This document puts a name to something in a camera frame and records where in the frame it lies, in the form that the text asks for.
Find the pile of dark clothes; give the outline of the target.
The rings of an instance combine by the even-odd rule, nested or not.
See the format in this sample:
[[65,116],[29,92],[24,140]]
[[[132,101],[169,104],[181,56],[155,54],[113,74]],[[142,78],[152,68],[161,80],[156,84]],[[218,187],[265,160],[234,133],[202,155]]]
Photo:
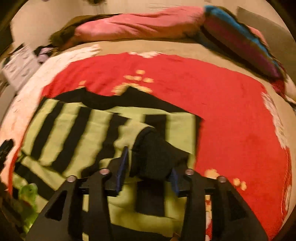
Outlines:
[[37,61],[40,65],[44,64],[55,52],[55,47],[52,44],[47,46],[39,46],[34,50]]

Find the grey quilted headboard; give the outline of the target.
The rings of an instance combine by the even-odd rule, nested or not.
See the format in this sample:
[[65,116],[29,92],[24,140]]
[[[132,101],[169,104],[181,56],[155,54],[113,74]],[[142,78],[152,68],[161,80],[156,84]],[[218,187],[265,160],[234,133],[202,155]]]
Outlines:
[[295,81],[295,40],[289,31],[277,23],[252,13],[244,8],[237,8],[240,22],[259,30],[265,37],[272,54],[281,62],[290,78]]

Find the black wall television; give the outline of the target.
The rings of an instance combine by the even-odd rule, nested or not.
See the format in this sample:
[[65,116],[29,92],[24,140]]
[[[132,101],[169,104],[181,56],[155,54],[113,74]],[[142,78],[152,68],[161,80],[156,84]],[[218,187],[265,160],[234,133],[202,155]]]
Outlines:
[[0,31],[0,55],[2,55],[12,43],[11,26],[8,25],[5,29]]

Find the white drawer cabinet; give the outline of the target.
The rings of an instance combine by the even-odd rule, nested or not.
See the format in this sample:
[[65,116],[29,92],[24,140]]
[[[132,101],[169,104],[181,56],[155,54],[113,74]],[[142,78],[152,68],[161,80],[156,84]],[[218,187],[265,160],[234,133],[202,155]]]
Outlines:
[[4,65],[2,71],[15,92],[19,92],[39,67],[36,55],[26,45],[11,55],[10,61]]

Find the cream white blanket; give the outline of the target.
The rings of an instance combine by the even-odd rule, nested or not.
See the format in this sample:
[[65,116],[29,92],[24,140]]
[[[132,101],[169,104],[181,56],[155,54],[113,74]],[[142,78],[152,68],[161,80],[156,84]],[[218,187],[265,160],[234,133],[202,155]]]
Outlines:
[[49,58],[29,79],[13,100],[4,121],[1,124],[1,142],[13,139],[14,147],[9,153],[1,172],[1,180],[8,184],[9,169],[15,153],[18,151],[26,128],[39,104],[41,92],[54,77],[71,62],[98,55],[102,51],[99,44],[83,44],[68,49]]

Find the multicolour striped pillow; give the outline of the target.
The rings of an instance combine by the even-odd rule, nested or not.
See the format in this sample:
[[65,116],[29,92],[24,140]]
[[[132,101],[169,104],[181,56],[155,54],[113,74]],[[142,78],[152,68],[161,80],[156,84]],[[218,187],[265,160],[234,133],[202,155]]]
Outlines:
[[260,32],[252,32],[226,8],[204,6],[204,20],[197,41],[211,50],[234,58],[266,78],[286,78],[285,69],[271,53]]

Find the pink quilt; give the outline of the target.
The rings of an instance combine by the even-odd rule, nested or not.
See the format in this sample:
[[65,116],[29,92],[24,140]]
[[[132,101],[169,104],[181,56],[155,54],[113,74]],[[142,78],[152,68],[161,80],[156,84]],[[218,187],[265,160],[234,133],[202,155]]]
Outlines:
[[226,21],[228,30],[237,28],[240,33],[267,44],[262,33],[237,21],[225,8],[218,6],[178,6],[152,14],[120,14],[93,20],[75,28],[76,42],[111,41],[121,39],[185,39],[200,32],[210,10],[215,10]]

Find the white pillow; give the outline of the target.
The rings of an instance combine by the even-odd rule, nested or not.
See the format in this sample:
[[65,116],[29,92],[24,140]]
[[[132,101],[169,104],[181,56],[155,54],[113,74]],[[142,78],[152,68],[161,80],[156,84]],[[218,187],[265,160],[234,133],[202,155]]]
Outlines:
[[285,81],[285,98],[288,102],[296,104],[296,86],[289,75],[287,75]]

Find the red floral blanket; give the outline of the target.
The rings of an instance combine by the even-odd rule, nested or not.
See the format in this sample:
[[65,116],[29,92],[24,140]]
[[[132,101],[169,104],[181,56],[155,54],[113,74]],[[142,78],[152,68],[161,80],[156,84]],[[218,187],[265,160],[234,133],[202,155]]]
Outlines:
[[262,83],[196,59],[122,53],[71,63],[42,95],[54,97],[81,86],[111,95],[121,85],[147,89],[203,118],[196,169],[245,183],[240,194],[268,238],[278,235],[288,212],[292,159],[280,106]]

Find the beige bed sheet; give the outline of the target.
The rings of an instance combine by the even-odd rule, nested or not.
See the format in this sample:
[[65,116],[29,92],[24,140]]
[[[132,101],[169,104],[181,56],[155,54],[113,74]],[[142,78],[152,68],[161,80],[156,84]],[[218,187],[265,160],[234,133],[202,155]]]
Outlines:
[[278,114],[281,117],[283,124],[283,130],[285,137],[287,138],[288,145],[291,149],[295,149],[295,114],[292,113],[292,108],[288,104],[284,103],[284,100],[275,94],[274,90],[267,81],[263,80],[258,74],[251,71],[243,64],[226,57],[218,52],[210,50],[200,44],[190,42],[174,42],[174,41],[153,41],[153,40],[125,40],[125,41],[102,41],[91,42],[78,45],[69,48],[65,51],[61,51],[60,54],[67,52],[73,52],[83,48],[101,48],[95,56],[107,55],[107,54],[119,54],[124,52],[157,52],[168,55],[178,55],[181,57],[193,58],[201,60],[207,63],[214,64],[216,66],[226,68],[232,71],[236,71],[245,74],[255,80],[261,82],[265,87],[269,95],[274,101]]

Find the brown fur-trimmed coat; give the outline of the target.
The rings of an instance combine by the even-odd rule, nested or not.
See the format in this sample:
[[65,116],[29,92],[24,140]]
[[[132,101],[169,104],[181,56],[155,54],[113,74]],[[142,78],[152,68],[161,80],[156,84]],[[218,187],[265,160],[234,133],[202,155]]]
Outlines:
[[74,36],[75,29],[78,26],[80,26],[86,22],[106,19],[106,18],[110,18],[110,17],[116,16],[116,15],[119,15],[119,14],[99,14],[99,15],[76,16],[76,17],[72,18],[63,28],[61,28],[60,30],[53,33],[49,37],[49,42],[54,47],[60,48],[63,45],[65,45],[66,42]]

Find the green black striped sweater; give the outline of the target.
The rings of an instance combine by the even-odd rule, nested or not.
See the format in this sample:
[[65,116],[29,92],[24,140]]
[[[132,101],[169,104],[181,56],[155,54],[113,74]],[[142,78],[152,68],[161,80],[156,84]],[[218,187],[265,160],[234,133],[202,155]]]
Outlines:
[[173,168],[194,167],[201,122],[199,116],[132,87],[119,96],[83,88],[44,97],[12,175],[26,233],[69,176],[89,177],[127,147],[122,190],[107,198],[113,240],[181,235],[187,199],[177,197],[170,175]]

